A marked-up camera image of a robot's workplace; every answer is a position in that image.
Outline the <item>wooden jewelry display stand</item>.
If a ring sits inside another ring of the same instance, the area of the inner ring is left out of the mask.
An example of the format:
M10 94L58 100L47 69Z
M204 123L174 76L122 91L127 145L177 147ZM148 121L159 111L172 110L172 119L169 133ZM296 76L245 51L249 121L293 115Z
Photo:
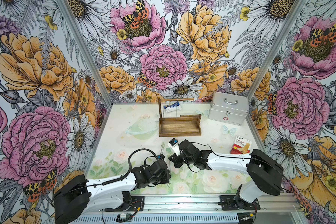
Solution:
M175 118L164 118L162 114L163 102L193 101L194 98L158 99L159 104L159 137L188 137L201 136L201 114L181 115Z

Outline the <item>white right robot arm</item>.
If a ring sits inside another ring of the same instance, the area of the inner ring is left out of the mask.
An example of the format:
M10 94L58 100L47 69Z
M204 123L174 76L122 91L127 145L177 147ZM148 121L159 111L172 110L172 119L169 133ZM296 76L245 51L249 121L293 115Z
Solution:
M188 140L179 143L175 138L168 145L174 152L169 160L177 169L192 164L199 170L228 170L250 176L251 180L241 184L236 195L220 197L219 205L224 211L256 211L260 209L260 196L281 194L283 167L259 149L248 155L218 154L212 149L199 150L195 142Z

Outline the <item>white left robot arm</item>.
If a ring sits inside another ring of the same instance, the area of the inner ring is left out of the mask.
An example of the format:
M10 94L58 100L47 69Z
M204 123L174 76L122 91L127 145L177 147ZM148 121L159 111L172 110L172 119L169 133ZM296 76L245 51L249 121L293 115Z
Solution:
M170 171L162 158L132 168L124 176L88 180L78 175L54 194L55 222L69 224L83 213L98 210L125 211L133 203L131 191L167 184L169 180Z

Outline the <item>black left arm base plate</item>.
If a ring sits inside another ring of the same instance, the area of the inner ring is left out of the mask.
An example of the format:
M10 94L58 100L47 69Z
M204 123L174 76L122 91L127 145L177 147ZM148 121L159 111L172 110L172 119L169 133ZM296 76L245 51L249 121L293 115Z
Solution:
M144 208L145 196L132 196L129 191L122 191L109 199L105 212L135 211Z

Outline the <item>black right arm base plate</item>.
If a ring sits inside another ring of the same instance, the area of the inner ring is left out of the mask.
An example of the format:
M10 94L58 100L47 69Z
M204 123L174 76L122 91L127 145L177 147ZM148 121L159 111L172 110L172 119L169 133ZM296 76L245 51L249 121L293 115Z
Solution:
M260 210L260 205L258 199L256 198L252 203L248 203L240 198L240 190L242 184L238 187L235 195L221 195L219 197L220 202L217 204L222 207L223 211L258 211Z

